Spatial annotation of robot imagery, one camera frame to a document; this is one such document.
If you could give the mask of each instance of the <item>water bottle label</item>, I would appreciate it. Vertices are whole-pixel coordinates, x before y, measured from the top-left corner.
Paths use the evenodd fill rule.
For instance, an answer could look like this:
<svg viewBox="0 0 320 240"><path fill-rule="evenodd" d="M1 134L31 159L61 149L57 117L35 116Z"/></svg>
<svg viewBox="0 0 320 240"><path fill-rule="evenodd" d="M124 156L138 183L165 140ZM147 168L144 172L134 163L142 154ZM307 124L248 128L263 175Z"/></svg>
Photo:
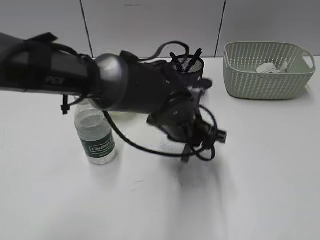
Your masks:
<svg viewBox="0 0 320 240"><path fill-rule="evenodd" d="M80 139L85 151L85 154L91 158L103 158L110 154L115 149L115 141L112 131L104 138L98 141L85 141Z"/></svg>

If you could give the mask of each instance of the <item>black cable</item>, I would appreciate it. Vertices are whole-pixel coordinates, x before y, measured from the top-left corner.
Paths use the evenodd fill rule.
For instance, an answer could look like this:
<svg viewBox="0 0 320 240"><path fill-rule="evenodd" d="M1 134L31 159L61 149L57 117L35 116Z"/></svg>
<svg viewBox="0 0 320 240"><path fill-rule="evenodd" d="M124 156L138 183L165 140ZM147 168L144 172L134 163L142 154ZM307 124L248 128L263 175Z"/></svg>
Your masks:
<svg viewBox="0 0 320 240"><path fill-rule="evenodd" d="M215 116L205 106L199 105L199 108L205 110L209 114L210 118L212 119L212 121L213 121L213 135L215 136L217 134L217 132L218 132L218 123L217 123L217 120L216 120Z"/></svg>
<svg viewBox="0 0 320 240"><path fill-rule="evenodd" d="M131 141L130 139L128 139L117 127L117 125L115 124L115 122L112 120L111 116L109 115L109 113L107 111L103 111L103 114L106 118L106 120L109 122L110 126L113 128L113 130L116 132L116 134L118 134L118 136L125 141L127 144L129 144L130 146L141 150L143 152L149 153L149 154L155 154L155 155L160 155L160 156L165 156L165 157L172 157L172 158L183 158L183 157L191 157L191 156L195 156L197 154L202 153L205 149L202 147L199 150L194 150L193 152L190 153L182 153L182 154L175 154L175 153L167 153L167 152L161 152L161 151L155 151L155 150L151 150L148 148L145 148L143 146L137 145L136 143L134 143L133 141Z"/></svg>
<svg viewBox="0 0 320 240"><path fill-rule="evenodd" d="M218 133L218 124L217 124L217 120L216 120L215 116L214 116L214 115L212 114L212 112L211 112L208 108L206 108L205 106L199 105L199 108L205 110L205 111L210 115L210 117L211 117L211 119L212 119L212 121L213 121L213 133L212 133L212 136L211 136L211 137L212 137L212 138L215 138L215 136L216 136L217 133ZM197 152L197 151L195 150L194 147L191 148L191 149L192 149L192 152L195 153L195 155L196 155L199 159L201 159L202 161L209 162L209 161L211 161L212 159L214 159L214 158L216 157L216 149L215 149L215 146L214 146L215 142L216 142L216 141L214 140L214 141L211 143L212 146L210 147L210 150L211 150L211 157L210 157L210 158L207 158L207 157L202 156L202 155L200 154L200 152Z"/></svg>
<svg viewBox="0 0 320 240"><path fill-rule="evenodd" d="M184 49L185 49L185 57L184 57L183 61L181 62L181 64L184 64L187 61L188 57L189 57L190 48L189 48L189 46L187 44L185 44L185 43L183 43L181 41L170 41L170 42L167 42L165 44L162 44L157 49L155 54L153 54L151 57L148 57L148 58L139 59L139 62L150 61L150 60L158 58L160 56L161 52L163 51L163 49L165 48L165 46L170 45L170 44L180 45L180 46L184 47Z"/></svg>

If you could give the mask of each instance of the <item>green plastic basket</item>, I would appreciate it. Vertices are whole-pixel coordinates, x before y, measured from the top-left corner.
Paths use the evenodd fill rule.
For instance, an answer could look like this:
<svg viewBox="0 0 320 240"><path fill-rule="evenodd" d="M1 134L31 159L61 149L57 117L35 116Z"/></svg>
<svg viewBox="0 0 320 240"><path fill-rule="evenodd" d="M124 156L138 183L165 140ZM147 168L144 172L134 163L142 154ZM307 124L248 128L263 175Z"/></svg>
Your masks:
<svg viewBox="0 0 320 240"><path fill-rule="evenodd" d="M309 67L303 55L311 58ZM264 63L277 69L287 61L286 73L257 73ZM280 100L296 96L316 71L312 54L280 42L231 42L224 47L223 77L227 92L236 98Z"/></svg>

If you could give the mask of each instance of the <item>pen holder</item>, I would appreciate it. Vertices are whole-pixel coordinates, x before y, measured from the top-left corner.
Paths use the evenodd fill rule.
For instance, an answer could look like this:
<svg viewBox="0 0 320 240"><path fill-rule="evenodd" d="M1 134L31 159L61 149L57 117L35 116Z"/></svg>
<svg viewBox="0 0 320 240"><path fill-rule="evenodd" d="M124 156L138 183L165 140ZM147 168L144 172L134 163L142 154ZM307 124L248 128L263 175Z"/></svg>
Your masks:
<svg viewBox="0 0 320 240"><path fill-rule="evenodd" d="M185 59L185 56L186 55L179 55L176 58L180 63L182 63ZM184 72L187 69L188 64L192 58L193 55L189 55L186 62L181 64L182 71L178 71L181 80L187 87L194 87L198 85L198 83L202 81L202 75L204 73L205 62L201 58L197 59L195 64L190 68L188 72Z"/></svg>

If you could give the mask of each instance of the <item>black mesh pen holder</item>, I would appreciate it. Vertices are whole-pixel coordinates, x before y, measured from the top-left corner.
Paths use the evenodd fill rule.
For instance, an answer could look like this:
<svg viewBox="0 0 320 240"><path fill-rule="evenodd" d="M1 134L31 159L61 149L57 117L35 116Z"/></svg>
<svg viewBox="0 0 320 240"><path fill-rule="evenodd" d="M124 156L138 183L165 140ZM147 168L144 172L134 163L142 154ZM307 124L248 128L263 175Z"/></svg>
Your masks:
<svg viewBox="0 0 320 240"><path fill-rule="evenodd" d="M189 62L193 58L193 55L189 55L185 63L181 64L185 59L185 56L186 55L179 55L176 57L181 67L175 63L175 68L178 71L180 79L185 83L187 87L195 87L199 82L202 81L205 62L198 57L195 64L190 67Z"/></svg>

